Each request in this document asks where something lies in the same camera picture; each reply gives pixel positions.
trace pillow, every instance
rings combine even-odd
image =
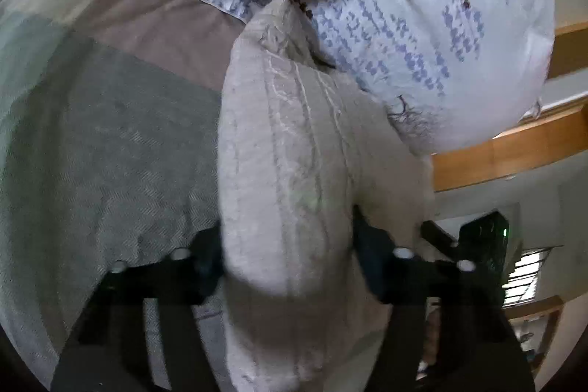
[[[352,255],[352,206],[413,247],[430,170],[349,77],[319,71],[275,0],[234,44],[219,120],[227,365],[239,391],[323,390],[389,309]]]
[[[463,148],[536,102],[554,39],[553,0],[292,0],[311,49],[386,104],[419,153]]]

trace gray fabric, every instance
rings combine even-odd
[[[58,23],[0,12],[0,324],[46,387],[114,261],[158,261],[217,219],[219,107],[217,92]],[[209,346],[216,301],[202,309]],[[226,376],[224,349],[208,349]]]

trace beige pillow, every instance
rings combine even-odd
[[[352,206],[413,247],[432,198],[381,105],[317,70],[275,0],[234,44],[219,125],[227,363],[240,392],[322,390],[388,308],[352,254]]]

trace cloth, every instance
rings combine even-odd
[[[240,392],[323,390],[389,310],[352,254],[352,207],[414,248],[430,170],[348,76],[317,70],[275,0],[234,44],[219,121],[227,363]]]
[[[220,90],[241,21],[198,0],[0,0],[0,324],[49,387],[116,260],[159,261],[219,216]],[[195,309],[221,390],[222,300]],[[154,380],[169,387],[157,310]]]
[[[512,127],[548,73],[554,0],[292,1],[311,50],[382,101],[421,154]]]

